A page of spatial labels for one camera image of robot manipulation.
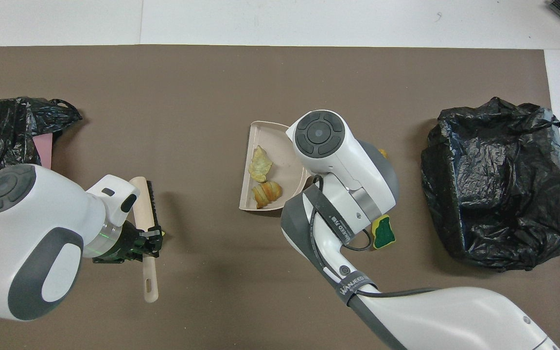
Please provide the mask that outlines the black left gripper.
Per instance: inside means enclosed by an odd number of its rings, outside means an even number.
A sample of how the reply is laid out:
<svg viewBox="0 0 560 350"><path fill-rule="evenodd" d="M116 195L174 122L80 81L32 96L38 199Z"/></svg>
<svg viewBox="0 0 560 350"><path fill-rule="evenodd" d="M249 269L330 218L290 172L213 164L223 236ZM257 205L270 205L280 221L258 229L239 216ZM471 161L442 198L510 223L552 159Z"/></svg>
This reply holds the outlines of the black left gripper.
<svg viewBox="0 0 560 350"><path fill-rule="evenodd" d="M120 236L115 244L106 253L98 257L93 257L93 263L97 264L120 264L125 261L139 261L143 262L144 256L159 257L160 241L146 241L159 240L163 237L163 230L161 227L150 227L148 231L144 232L137 229L134 224L129 221L124 221Z"/></svg>

